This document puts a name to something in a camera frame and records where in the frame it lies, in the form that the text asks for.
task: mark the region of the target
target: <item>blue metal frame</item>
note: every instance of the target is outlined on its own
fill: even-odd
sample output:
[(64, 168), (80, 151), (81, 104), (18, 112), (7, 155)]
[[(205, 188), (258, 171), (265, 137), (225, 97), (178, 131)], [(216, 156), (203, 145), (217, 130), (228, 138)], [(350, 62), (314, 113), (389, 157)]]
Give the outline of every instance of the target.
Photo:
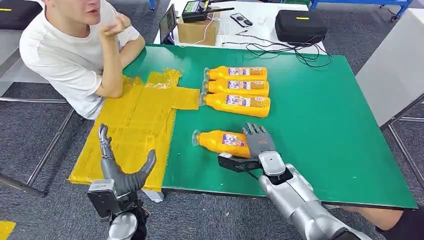
[(376, 4), (376, 5), (399, 5), (400, 10), (397, 12), (395, 19), (398, 19), (404, 14), (412, 0), (310, 0), (312, 5), (310, 10), (317, 8), (318, 3), (340, 3), (340, 4)]

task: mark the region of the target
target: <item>silver robotic forearm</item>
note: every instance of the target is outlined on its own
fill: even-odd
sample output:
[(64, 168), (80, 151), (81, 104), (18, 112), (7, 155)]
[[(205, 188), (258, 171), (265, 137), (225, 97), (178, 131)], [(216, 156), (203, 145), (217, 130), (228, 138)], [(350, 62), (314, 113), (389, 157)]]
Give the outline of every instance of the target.
[(331, 215), (315, 196), (309, 182), (276, 151), (259, 155), (264, 175), (259, 183), (281, 215), (305, 240), (371, 240)]

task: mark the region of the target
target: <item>green tabletop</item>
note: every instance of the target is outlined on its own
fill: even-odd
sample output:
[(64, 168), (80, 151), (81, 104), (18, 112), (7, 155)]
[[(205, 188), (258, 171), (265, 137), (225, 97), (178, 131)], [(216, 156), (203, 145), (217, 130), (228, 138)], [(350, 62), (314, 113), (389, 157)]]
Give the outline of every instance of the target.
[[(314, 64), (327, 61), (323, 55)], [(178, 85), (199, 89), (204, 69), (218, 66), (266, 67), (269, 116), (178, 110), (163, 188), (264, 196), (253, 177), (220, 167), (216, 153), (191, 144), (194, 130), (240, 132), (250, 122), (267, 128), (284, 162), (323, 202), (417, 207), (344, 56), (311, 68), (290, 53), (255, 58), (242, 49), (148, 45), (124, 73), (146, 80), (150, 72), (182, 70)]]

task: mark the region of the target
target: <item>bottle label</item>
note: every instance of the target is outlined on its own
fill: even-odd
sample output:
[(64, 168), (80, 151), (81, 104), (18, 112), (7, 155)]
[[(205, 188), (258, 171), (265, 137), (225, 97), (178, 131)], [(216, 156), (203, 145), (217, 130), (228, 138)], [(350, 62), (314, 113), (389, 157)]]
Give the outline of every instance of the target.
[(239, 105), (243, 107), (265, 107), (265, 98), (261, 96), (242, 97), (238, 95), (227, 95), (225, 103), (227, 105)]
[(229, 146), (239, 146), (244, 147), (245, 143), (240, 140), (236, 135), (225, 133), (222, 137), (222, 144)]
[(229, 67), (229, 76), (260, 76), (264, 74), (263, 67)]
[(251, 98), (250, 97), (242, 97), (237, 95), (227, 95), (225, 103), (227, 105), (240, 105), (244, 107), (251, 106)]
[(251, 89), (265, 89), (265, 82), (264, 81), (252, 81), (250, 83)]
[(228, 81), (228, 89), (251, 89), (249, 81)]

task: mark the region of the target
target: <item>yellow plastic bottle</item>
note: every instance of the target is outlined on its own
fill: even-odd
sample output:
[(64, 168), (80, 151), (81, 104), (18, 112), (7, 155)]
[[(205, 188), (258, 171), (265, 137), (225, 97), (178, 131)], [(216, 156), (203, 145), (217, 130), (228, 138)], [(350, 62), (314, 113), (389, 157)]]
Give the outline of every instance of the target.
[(270, 84), (267, 81), (216, 80), (205, 83), (210, 93), (228, 93), (268, 97)]
[(200, 132), (195, 130), (191, 142), (194, 146), (200, 145), (218, 154), (229, 153), (243, 158), (251, 157), (246, 137), (242, 133), (220, 130)]
[(211, 80), (256, 80), (266, 81), (268, 71), (265, 67), (226, 67), (210, 69), (206, 75)]
[(265, 96), (217, 92), (202, 96), (206, 105), (234, 114), (265, 118), (270, 113), (271, 99)]

